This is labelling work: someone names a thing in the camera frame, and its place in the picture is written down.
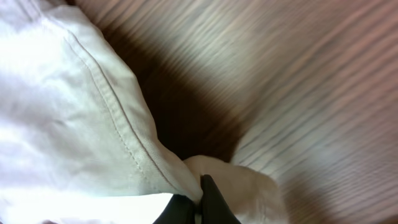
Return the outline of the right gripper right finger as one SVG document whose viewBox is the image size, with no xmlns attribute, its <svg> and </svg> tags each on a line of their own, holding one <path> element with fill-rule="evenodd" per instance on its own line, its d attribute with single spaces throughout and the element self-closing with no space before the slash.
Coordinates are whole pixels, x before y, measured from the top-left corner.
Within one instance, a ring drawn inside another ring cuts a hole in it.
<svg viewBox="0 0 398 224">
<path fill-rule="evenodd" d="M 200 177 L 203 196 L 201 198 L 202 224 L 241 224 L 229 209 L 213 178 L 208 175 Z"/>
</svg>

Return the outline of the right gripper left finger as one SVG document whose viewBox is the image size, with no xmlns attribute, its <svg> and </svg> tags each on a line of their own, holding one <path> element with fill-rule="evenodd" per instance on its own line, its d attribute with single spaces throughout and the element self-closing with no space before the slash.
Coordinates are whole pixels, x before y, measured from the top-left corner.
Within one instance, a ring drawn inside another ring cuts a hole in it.
<svg viewBox="0 0 398 224">
<path fill-rule="evenodd" d="M 195 224 L 195 204 L 188 197 L 175 194 L 154 224 Z"/>
</svg>

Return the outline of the beige khaki shorts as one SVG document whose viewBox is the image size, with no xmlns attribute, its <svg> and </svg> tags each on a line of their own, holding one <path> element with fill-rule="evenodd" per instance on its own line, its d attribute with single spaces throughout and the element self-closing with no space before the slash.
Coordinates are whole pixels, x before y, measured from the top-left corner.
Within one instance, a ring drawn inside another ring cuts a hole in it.
<svg viewBox="0 0 398 224">
<path fill-rule="evenodd" d="M 154 223 L 215 181 L 241 223 L 287 223 L 276 183 L 164 147 L 135 74 L 77 7 L 1 2 L 1 222 Z"/>
</svg>

